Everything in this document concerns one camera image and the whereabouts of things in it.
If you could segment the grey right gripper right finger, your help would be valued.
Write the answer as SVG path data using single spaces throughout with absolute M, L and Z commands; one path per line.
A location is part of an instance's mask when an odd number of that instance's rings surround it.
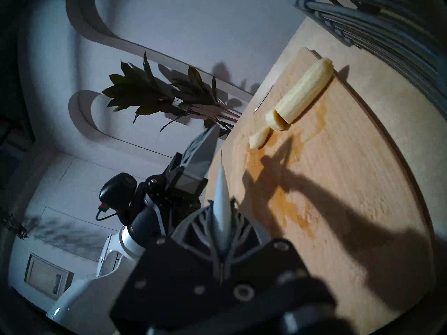
M 223 300 L 229 319 L 335 319 L 336 301 L 293 244 L 236 209 L 223 216 Z

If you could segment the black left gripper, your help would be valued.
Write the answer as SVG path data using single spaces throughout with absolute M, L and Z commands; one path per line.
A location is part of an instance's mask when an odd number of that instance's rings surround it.
M 147 248 L 150 239 L 169 237 L 180 222 L 201 208 L 199 196 L 208 183 L 205 178 L 214 158 L 220 126 L 213 124 L 194 138 L 184 153 L 177 152 L 163 173 L 138 183 L 128 173 L 108 180 L 99 194 L 99 213 L 109 209 L 118 216 L 130 238 Z M 181 181 L 193 181 L 191 191 L 180 189 Z

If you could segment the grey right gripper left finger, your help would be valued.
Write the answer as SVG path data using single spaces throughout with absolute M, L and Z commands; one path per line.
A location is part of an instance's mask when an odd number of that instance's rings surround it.
M 223 228 L 208 206 L 150 239 L 110 311 L 119 334 L 224 334 Z

